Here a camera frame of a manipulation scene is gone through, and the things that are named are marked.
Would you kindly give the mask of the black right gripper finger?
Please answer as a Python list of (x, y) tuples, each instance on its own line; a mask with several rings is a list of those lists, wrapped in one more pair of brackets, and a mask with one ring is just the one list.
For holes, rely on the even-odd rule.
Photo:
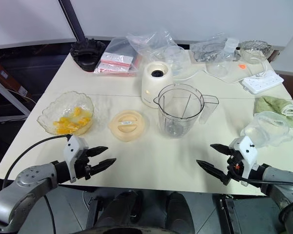
[(224, 185), (228, 185), (229, 177), (223, 171), (215, 168), (214, 165), (203, 161), (203, 160), (196, 160), (198, 165), (208, 174), (212, 175), (213, 177), (219, 179)]
[(210, 147), (224, 155), (231, 155), (231, 149), (229, 148), (229, 146), (222, 144), (211, 144)]

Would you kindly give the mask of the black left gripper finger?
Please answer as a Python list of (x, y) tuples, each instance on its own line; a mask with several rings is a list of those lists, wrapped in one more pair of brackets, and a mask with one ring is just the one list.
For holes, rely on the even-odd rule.
[(96, 175), (104, 170), (106, 170), (108, 167), (110, 167), (117, 159), (116, 158), (110, 158), (101, 161), (99, 164), (91, 167), (90, 169), (90, 175)]
[(94, 156), (97, 156), (97, 155), (103, 153), (107, 149), (108, 149), (108, 147), (105, 147), (105, 146), (94, 147), (94, 148), (91, 148), (91, 149), (87, 150), (86, 156), (87, 157), (94, 157)]

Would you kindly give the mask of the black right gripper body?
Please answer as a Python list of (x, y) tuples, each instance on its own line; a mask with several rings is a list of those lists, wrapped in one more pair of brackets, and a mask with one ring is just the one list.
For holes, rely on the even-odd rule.
[(242, 154), (235, 149), (227, 149), (227, 155), (229, 155), (229, 159), (227, 160), (228, 166), (228, 182), (231, 179), (236, 181), (240, 181), (241, 178), (241, 162), (242, 162)]

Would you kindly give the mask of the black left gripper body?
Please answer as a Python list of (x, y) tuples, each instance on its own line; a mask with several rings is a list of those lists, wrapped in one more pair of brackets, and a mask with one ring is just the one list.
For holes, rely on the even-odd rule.
[(91, 166), (88, 163), (89, 163), (88, 149), (85, 149), (80, 155), (80, 157), (76, 160), (74, 165), (77, 179), (84, 178), (85, 180), (89, 180), (91, 178), (91, 175), (90, 175)]

